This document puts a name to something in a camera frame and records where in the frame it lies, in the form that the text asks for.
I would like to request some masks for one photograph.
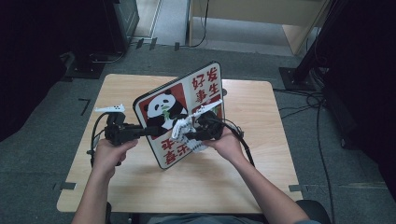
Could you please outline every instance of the wrist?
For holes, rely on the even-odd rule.
[[[92,169],[90,180],[98,185],[108,185],[112,175],[101,172],[97,169]]]
[[[230,163],[234,166],[234,167],[239,167],[239,166],[243,166],[246,165],[247,163],[250,164],[250,162],[244,157],[237,157],[237,158],[232,158],[230,160]]]

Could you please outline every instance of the white plastic part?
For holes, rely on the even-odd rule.
[[[96,107],[94,110],[95,110],[95,112],[124,112],[125,107],[123,105],[113,105],[113,106],[102,107],[102,108]]]

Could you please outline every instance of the hand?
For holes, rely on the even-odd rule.
[[[94,154],[92,172],[108,180],[115,174],[116,165],[126,159],[126,152],[137,145],[137,139],[120,146],[113,146],[106,139],[101,139]]]
[[[231,163],[246,159],[242,152],[239,140],[227,127],[223,128],[223,132],[219,140],[206,140],[203,141],[203,143],[208,147],[213,147],[222,158]]]

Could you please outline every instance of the wire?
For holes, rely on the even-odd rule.
[[[323,102],[324,102],[324,100],[322,100],[320,102],[320,104],[318,105],[317,140],[318,140],[318,148],[319,148],[320,158],[321,158],[323,169],[324,169],[324,174],[326,175],[327,187],[329,189],[330,208],[331,208],[331,211],[332,211],[332,224],[335,224],[334,204],[333,204],[333,201],[332,201],[332,184],[330,183],[329,172],[327,170],[326,163],[324,162],[323,150],[322,150],[321,143],[320,143],[319,115],[320,115],[320,108],[321,108]]]
[[[114,63],[114,62],[116,62],[116,61],[118,61],[120,58],[122,58],[122,56],[124,55],[124,52],[120,55],[120,57],[119,58],[117,58],[117,59],[115,59],[115,60],[113,60],[113,61],[107,61],[107,62],[97,62],[97,61],[93,61],[93,60],[91,60],[91,62],[92,63]]]
[[[99,118],[96,120],[95,124],[93,125],[92,137],[91,137],[91,149],[90,149],[90,154],[91,154],[91,166],[93,166],[94,154],[95,154],[95,151],[93,150],[93,149],[94,149],[93,142],[94,142],[96,136],[98,136],[100,133],[103,132],[103,131],[101,131],[101,132],[99,132],[99,134],[95,135],[95,133],[96,133],[96,128],[97,128],[97,126],[98,126],[99,121],[101,120],[101,118],[102,118],[104,115],[108,115],[108,113],[106,112],[106,113],[101,114],[101,115],[99,116]]]
[[[324,104],[325,100],[324,100],[324,98],[319,100],[319,97],[323,97],[323,94],[321,92],[308,93],[308,92],[302,92],[302,91],[284,91],[284,90],[278,90],[278,89],[274,89],[274,91],[279,91],[279,92],[284,92],[284,93],[294,94],[294,95],[306,95],[306,97],[307,97],[305,99],[306,102],[308,103],[308,105],[305,105],[305,106],[307,106],[307,108],[304,108],[304,106],[301,106],[301,108],[304,108],[304,109],[296,111],[296,112],[293,112],[291,114],[288,114],[285,117],[288,117],[288,116],[293,115],[293,114],[297,114],[297,113],[299,113],[301,111],[304,111],[306,109],[313,108],[313,107],[318,109],[318,113],[317,113],[317,141],[318,141],[318,149],[319,149],[320,159],[321,159],[321,162],[322,162],[322,165],[323,165],[323,170],[324,170],[324,173],[325,173],[325,176],[326,176],[327,187],[329,189],[330,208],[331,208],[331,212],[332,212],[332,224],[335,224],[334,204],[333,204],[333,198],[332,198],[332,184],[331,184],[331,181],[330,181],[330,178],[329,178],[329,172],[327,170],[326,163],[324,161],[323,149],[321,147],[321,142],[320,142],[319,115],[320,115],[320,109],[321,109],[322,105]],[[317,100],[317,102],[318,102],[317,104],[312,105],[312,104],[309,103],[309,99],[312,98],[312,97]],[[299,107],[285,107],[285,108],[282,108],[282,109],[286,109],[286,108],[297,108],[298,109]]]
[[[206,39],[206,21],[207,21],[207,11],[208,10],[209,10],[209,0],[207,0],[207,2],[206,2],[205,22],[204,22],[204,36],[202,37],[201,42],[199,42],[199,44],[196,44],[194,46],[183,45],[183,46],[180,46],[181,48],[191,48],[191,49],[193,49],[193,48],[196,48],[196,47],[200,46],[204,42],[204,40]]]
[[[251,156],[251,153],[250,153],[250,148],[249,148],[248,144],[245,142],[244,137],[243,137],[242,129],[241,129],[239,126],[236,126],[232,121],[227,120],[227,119],[224,119],[224,120],[227,120],[227,121],[231,122],[231,124],[232,124],[235,128],[231,127],[231,126],[230,126],[229,124],[227,124],[226,122],[224,122],[224,121],[219,121],[219,120],[217,120],[217,119],[205,119],[205,120],[215,121],[216,123],[220,123],[221,125],[223,125],[223,126],[227,127],[228,129],[230,129],[231,132],[233,133],[233,135],[235,135],[235,137],[239,140],[239,142],[241,142],[242,146],[244,146],[244,149],[245,149],[245,152],[247,153],[247,158],[248,158],[248,160],[250,161],[250,164],[252,164],[253,166],[255,166],[255,165],[254,165],[254,161],[253,161],[253,157]]]
[[[310,109],[310,108],[312,108],[312,107],[309,106],[308,108],[301,109],[301,110],[298,110],[298,111],[296,111],[296,112],[290,113],[290,114],[288,114],[288,115],[285,115],[285,116],[281,117],[281,119],[285,119],[285,118],[287,118],[287,117],[289,117],[289,116],[291,116],[291,115],[298,114],[298,113],[303,112],[303,111],[305,111],[305,110],[307,110],[307,109]]]

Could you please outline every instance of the gray carpet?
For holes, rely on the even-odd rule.
[[[180,76],[210,61],[221,64],[222,77],[266,80],[283,89],[277,68],[296,67],[301,59],[257,53],[149,46],[129,51],[107,64],[99,80],[58,82],[22,129],[0,143],[0,223],[69,223],[73,214],[58,212],[59,184],[65,180],[97,93],[107,74]],[[85,102],[91,103],[81,116]],[[305,97],[276,92],[278,107],[306,105]],[[287,115],[295,110],[282,110]],[[297,176],[306,199],[317,200],[331,213],[329,190],[317,142],[317,110],[283,119]],[[320,140],[332,183],[336,223],[396,223],[396,203],[377,166],[358,150],[340,147],[337,126],[326,108],[320,110]],[[368,183],[367,186],[350,185]],[[113,214],[113,223],[127,223]]]

